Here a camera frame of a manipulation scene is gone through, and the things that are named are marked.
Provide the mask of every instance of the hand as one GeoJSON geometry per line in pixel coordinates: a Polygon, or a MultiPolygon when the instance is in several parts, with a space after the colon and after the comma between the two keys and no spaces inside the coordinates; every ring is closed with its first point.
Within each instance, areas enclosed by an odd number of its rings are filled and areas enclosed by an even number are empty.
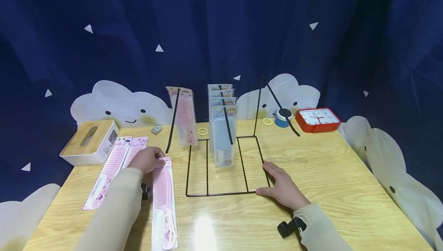
{"type": "Polygon", "coordinates": [[[263,169],[266,170],[276,182],[273,188],[258,188],[255,191],[257,195],[270,196],[293,211],[311,204],[284,169],[268,161],[265,161],[263,164],[263,169]]]}
{"type": "Polygon", "coordinates": [[[157,166],[164,166],[165,161],[158,160],[158,158],[166,157],[163,151],[158,147],[146,147],[138,151],[128,167],[140,169],[143,174],[149,173],[157,166]]]}

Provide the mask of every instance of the clock face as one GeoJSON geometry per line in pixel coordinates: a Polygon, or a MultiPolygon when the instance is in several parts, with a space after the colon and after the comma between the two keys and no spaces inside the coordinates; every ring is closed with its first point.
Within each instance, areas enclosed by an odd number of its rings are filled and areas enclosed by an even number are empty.
{"type": "Polygon", "coordinates": [[[330,109],[312,109],[300,111],[308,125],[323,125],[326,123],[339,123],[340,121],[330,109]]]}

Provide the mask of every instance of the wooden table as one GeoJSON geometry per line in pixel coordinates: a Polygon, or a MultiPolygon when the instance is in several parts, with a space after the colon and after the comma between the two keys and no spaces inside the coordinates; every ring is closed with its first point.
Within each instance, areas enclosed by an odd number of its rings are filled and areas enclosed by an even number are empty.
{"type": "MultiPolygon", "coordinates": [[[[257,123],[256,135],[263,158],[283,167],[312,202],[318,202],[355,251],[429,250],[430,246],[391,200],[372,173],[341,135],[306,134],[297,122],[297,137],[290,128],[257,123]]],[[[207,123],[198,123],[198,128],[207,123]]],[[[166,150],[170,126],[158,135],[151,128],[126,128],[120,135],[148,136],[148,145],[166,150]]],[[[237,136],[252,135],[254,120],[237,124],[237,136]]],[[[206,141],[192,148],[189,194],[206,194],[206,141]]],[[[209,160],[209,193],[267,186],[254,138],[236,141],[233,169],[215,169],[209,160]]],[[[179,250],[303,250],[297,236],[282,239],[277,225],[289,213],[271,199],[252,194],[189,198],[185,196],[189,146],[180,146],[174,131],[168,155],[173,159],[179,250]]],[[[24,250],[72,250],[95,211],[82,207],[102,169],[74,167],[24,250]]],[[[143,201],[125,250],[151,250],[151,202],[143,201]]]]}

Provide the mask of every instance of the sleeve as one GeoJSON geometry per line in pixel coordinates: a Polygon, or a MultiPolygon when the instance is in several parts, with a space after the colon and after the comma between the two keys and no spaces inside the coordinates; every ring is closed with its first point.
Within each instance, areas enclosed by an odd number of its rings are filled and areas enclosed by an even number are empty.
{"type": "Polygon", "coordinates": [[[140,212],[142,178],[143,173],[139,169],[120,170],[80,238],[76,251],[123,250],[140,212]]]}
{"type": "Polygon", "coordinates": [[[318,204],[312,203],[294,211],[294,217],[306,224],[300,237],[308,251],[352,251],[318,204]]]}

